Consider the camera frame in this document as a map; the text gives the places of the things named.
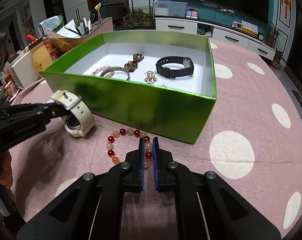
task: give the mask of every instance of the black watch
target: black watch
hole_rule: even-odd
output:
[[[168,67],[162,67],[164,64],[178,63],[184,66],[182,69],[169,69]],[[194,65],[189,57],[163,57],[158,60],[156,65],[156,72],[166,78],[176,78],[193,75]]]

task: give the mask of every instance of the human hand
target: human hand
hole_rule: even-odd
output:
[[[6,188],[11,188],[13,184],[11,160],[8,150],[0,157],[0,184]]]

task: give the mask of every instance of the drawer handle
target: drawer handle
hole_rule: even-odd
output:
[[[229,39],[229,40],[231,40],[231,41],[239,42],[239,40],[236,40],[236,39],[230,38],[230,37],[228,37],[228,36],[225,36],[225,38],[227,38],[227,39]]]
[[[182,26],[173,26],[173,25],[168,25],[169,28],[178,28],[178,29],[184,29]]]
[[[268,54],[266,51],[257,48],[258,51],[263,52],[264,54]]]

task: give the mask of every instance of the plastic storage bin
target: plastic storage bin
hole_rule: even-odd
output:
[[[185,17],[186,2],[152,2],[154,15]]]

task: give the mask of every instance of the potted plant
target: potted plant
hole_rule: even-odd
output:
[[[127,29],[144,29],[146,26],[150,26],[149,12],[145,12],[142,9],[133,9],[123,20]]]
[[[281,60],[283,60],[284,63],[286,64],[286,60],[283,59],[283,51],[276,49],[274,59],[271,61],[271,65],[275,68],[278,68],[281,65],[280,64]]]
[[[278,39],[281,34],[279,32],[279,29],[275,27],[275,25],[271,22],[268,23],[268,29],[267,29],[267,40],[266,40],[266,44],[273,48],[274,42],[276,39]]]

